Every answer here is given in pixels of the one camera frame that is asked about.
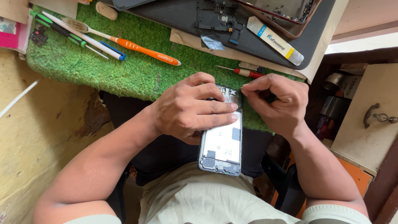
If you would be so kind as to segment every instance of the smartphone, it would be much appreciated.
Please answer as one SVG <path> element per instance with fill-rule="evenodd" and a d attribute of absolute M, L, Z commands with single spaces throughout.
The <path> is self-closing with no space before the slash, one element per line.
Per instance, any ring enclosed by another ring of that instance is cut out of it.
<path fill-rule="evenodd" d="M 230 125 L 202 131 L 197 165 L 202 171 L 237 177 L 242 167 L 243 95 L 238 90 L 216 85 L 223 93 L 225 102 L 238 105 L 234 112 L 238 120 Z"/>

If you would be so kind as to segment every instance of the pink notebook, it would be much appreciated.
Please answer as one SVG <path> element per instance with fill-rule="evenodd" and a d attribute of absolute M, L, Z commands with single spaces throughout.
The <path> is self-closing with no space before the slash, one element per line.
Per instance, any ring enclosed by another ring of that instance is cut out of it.
<path fill-rule="evenodd" d="M 0 47 L 18 48 L 21 24 L 0 17 Z"/>

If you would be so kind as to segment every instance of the green screwdriver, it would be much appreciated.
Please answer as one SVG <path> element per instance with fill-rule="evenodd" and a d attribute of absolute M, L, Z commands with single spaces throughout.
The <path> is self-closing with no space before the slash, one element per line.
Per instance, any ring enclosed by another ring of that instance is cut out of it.
<path fill-rule="evenodd" d="M 81 47 L 87 47 L 88 49 L 94 51 L 95 53 L 97 53 L 109 60 L 108 57 L 104 56 L 100 52 L 98 52 L 98 51 L 92 49 L 90 46 L 88 46 L 86 41 L 82 40 L 80 37 L 74 35 L 73 33 L 70 33 L 68 30 L 66 30 L 62 26 L 54 23 L 51 19 L 47 18 L 46 16 L 36 13 L 36 12 L 30 12 L 30 14 L 34 17 L 34 19 L 36 19 L 37 22 L 41 23 L 42 25 L 47 26 L 47 27 L 57 31 L 58 33 L 67 37 L 73 43 L 80 45 Z"/>

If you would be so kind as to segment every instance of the red screwdriver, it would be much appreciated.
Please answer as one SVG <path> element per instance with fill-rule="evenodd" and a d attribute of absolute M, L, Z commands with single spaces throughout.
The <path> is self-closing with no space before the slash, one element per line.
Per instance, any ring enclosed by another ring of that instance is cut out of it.
<path fill-rule="evenodd" d="M 226 67 L 223 67 L 223 66 L 220 66 L 220 65 L 216 65 L 216 66 L 219 67 L 219 68 L 228 69 L 228 70 L 234 71 L 235 73 L 238 73 L 240 75 L 243 75 L 243 76 L 246 76 L 246 77 L 255 78 L 255 79 L 260 78 L 261 76 L 264 76 L 264 74 L 252 72 L 252 71 L 246 70 L 246 69 L 230 69 L 230 68 L 226 68 Z"/>

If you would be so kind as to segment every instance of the white cable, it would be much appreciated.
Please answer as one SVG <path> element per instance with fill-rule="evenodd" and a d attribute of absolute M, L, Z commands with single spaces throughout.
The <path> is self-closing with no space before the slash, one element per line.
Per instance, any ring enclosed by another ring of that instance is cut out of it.
<path fill-rule="evenodd" d="M 33 87 L 35 87 L 35 85 L 37 85 L 37 84 L 40 82 L 40 80 L 42 80 L 42 79 L 43 79 L 43 78 L 37 79 L 34 83 L 32 83 L 29 87 L 27 87 L 23 92 L 21 92 L 21 94 L 19 94 L 13 101 L 11 101 L 11 103 L 8 104 L 8 106 L 6 106 L 6 108 L 4 108 L 4 109 L 1 111 L 1 113 L 0 113 L 0 118 L 1 118 L 5 113 L 7 113 L 7 111 L 8 111 L 12 106 L 14 106 L 14 104 L 15 104 L 18 100 L 20 100 L 20 98 L 22 98 L 27 92 L 29 92 L 29 90 L 31 90 Z"/>

